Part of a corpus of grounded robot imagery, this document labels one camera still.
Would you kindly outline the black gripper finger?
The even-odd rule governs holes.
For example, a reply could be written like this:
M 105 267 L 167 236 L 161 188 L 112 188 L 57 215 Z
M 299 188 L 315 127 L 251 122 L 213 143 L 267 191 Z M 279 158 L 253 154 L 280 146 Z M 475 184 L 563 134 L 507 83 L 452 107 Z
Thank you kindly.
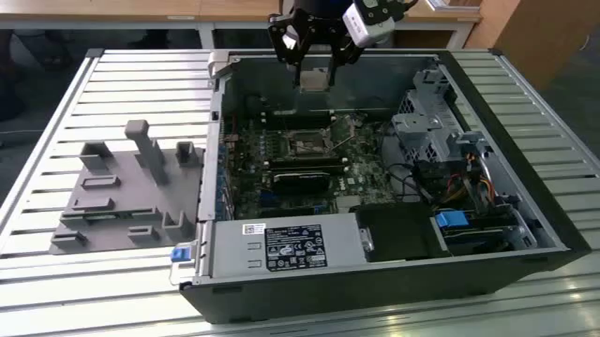
M 347 28 L 339 20 L 327 28 L 327 42 L 331 48 L 327 79 L 328 86 L 334 86 L 338 68 L 358 61 L 363 48 L 358 47 L 352 42 Z
M 293 68 L 292 86 L 300 83 L 300 65 L 304 57 L 304 11 L 291 9 L 284 15 L 268 17 L 268 37 L 279 62 Z

